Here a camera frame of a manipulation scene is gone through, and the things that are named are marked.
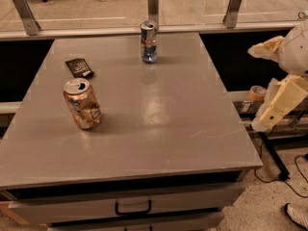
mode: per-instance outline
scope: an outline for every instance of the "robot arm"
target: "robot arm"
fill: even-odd
[[[271,38],[252,46],[248,53],[275,61],[289,75],[278,82],[272,79],[251,126],[265,132],[277,124],[308,95],[308,20],[283,37]]]

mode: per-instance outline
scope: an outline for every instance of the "soda can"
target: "soda can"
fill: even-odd
[[[157,23],[153,20],[145,20],[141,24],[141,57],[146,63],[154,63],[157,59],[157,30]]]
[[[99,103],[90,82],[84,78],[69,80],[64,85],[64,98],[76,124],[90,129],[101,119]]]

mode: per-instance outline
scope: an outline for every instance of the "drawer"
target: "drawer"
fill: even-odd
[[[47,231],[196,231],[217,227],[222,212],[50,227]]]
[[[29,223],[55,223],[222,208],[232,205],[243,191],[242,182],[207,184],[143,190],[134,194],[131,192],[118,192],[118,195],[102,194],[101,199],[87,201],[62,202],[53,199],[15,201],[10,205],[10,209]]]

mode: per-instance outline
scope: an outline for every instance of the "can top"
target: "can top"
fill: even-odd
[[[90,82],[84,78],[75,78],[64,84],[64,91],[68,94],[80,94],[86,91],[90,86]]]
[[[157,23],[154,20],[145,20],[141,24],[143,30],[157,30]]]

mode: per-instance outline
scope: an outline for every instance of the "blue and silver soda can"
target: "blue and silver soda can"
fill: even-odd
[[[157,24],[153,20],[145,20],[141,24],[141,57],[146,63],[154,63],[156,52]]]

